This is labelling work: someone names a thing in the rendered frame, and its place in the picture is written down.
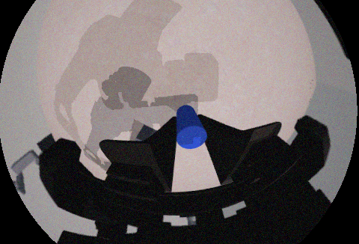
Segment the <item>blue cylinder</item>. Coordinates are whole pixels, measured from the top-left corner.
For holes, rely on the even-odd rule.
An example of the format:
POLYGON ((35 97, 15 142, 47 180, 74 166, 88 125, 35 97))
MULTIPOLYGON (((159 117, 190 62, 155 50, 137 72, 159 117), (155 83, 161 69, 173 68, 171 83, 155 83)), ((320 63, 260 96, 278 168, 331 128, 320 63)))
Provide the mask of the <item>blue cylinder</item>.
POLYGON ((185 149, 197 148, 206 142, 203 128, 194 107, 180 106, 177 109, 177 144, 185 149))

